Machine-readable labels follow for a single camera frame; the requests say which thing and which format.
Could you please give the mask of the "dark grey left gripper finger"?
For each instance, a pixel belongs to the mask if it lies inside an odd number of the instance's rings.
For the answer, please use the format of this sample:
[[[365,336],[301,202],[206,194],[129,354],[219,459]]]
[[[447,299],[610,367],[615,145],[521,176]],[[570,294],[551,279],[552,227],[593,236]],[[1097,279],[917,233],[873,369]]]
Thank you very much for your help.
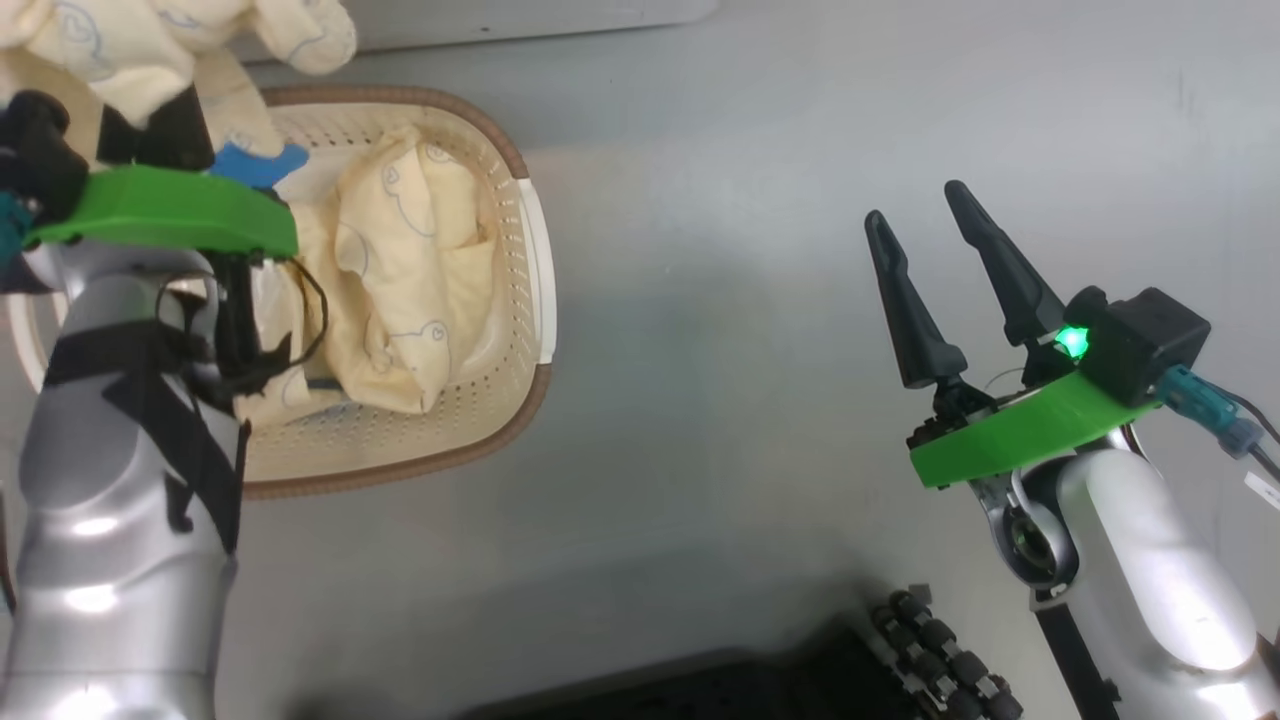
[[[110,105],[102,106],[97,138],[97,163],[104,167],[133,165],[143,161],[148,119],[132,123]]]
[[[148,118],[148,164],[175,170],[207,170],[215,151],[193,85]]]

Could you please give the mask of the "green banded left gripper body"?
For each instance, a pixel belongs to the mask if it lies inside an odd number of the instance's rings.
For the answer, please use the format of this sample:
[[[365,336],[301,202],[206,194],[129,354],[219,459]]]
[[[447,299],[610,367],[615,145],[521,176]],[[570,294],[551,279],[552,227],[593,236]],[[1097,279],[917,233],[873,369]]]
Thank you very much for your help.
[[[26,247],[73,240],[269,259],[300,249],[289,208],[271,195],[225,177],[146,165],[88,176],[70,214],[36,225]]]

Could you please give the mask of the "black mecanum wheel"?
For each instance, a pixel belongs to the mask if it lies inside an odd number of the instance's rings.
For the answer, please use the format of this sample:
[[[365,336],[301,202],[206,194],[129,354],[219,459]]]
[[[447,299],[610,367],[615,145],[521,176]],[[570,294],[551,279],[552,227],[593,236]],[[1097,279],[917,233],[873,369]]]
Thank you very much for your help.
[[[929,720],[1027,720],[1010,684],[961,647],[920,596],[895,591],[869,619],[892,653],[890,666]]]

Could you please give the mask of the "pale yellow printed garment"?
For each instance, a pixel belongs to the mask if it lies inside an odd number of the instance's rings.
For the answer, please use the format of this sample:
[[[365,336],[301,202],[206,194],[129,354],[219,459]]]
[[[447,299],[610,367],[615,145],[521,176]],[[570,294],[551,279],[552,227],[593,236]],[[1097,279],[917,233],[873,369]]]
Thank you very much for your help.
[[[238,418],[278,425],[347,400],[429,413],[475,352],[495,288],[477,177],[403,126],[291,211],[296,263],[251,275],[262,346],[285,347],[288,368],[239,396]]]
[[[207,172],[269,190],[307,161],[275,131],[230,50],[252,35],[307,76],[342,68],[357,31],[342,0],[0,0],[0,111],[23,90],[70,115],[67,142],[92,169],[104,105],[140,126],[193,85],[207,124]]]

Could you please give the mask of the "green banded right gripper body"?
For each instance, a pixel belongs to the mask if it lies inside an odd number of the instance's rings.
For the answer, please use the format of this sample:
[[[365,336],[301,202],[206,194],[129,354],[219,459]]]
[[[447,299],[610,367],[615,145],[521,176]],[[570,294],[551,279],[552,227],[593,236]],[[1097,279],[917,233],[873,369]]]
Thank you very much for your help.
[[[1155,410],[1128,407],[1078,370],[998,401],[963,380],[963,354],[936,340],[911,341],[906,377],[936,387],[934,416],[908,439],[923,486],[942,488],[1009,473],[1100,439]]]

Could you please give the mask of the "cream perforated laundry basket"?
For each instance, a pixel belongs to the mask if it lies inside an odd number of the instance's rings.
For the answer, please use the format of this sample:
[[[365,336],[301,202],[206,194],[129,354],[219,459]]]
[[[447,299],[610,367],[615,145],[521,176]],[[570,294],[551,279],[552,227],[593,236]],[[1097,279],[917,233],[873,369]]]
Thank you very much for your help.
[[[507,133],[461,97],[398,86],[268,88],[271,122],[310,151],[282,186],[288,200],[328,191],[383,131],[421,129],[477,177],[481,227],[495,241],[495,290],[483,336],[457,380],[424,415],[342,404],[251,433],[244,497],[360,489],[476,461],[532,420],[550,384],[556,278],[550,241],[526,163]]]

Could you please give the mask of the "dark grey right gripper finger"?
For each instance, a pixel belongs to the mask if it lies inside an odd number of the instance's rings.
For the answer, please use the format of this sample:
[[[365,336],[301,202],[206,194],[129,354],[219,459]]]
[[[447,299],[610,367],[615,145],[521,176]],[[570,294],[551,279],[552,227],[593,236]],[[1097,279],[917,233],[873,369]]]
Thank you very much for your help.
[[[948,181],[943,193],[963,240],[980,256],[1004,314],[1006,341],[1016,347],[1055,338],[1064,327],[1059,296],[964,182]]]
[[[879,299],[902,386],[946,386],[968,369],[963,351],[948,343],[909,275],[902,245],[884,215],[865,217],[865,234]]]

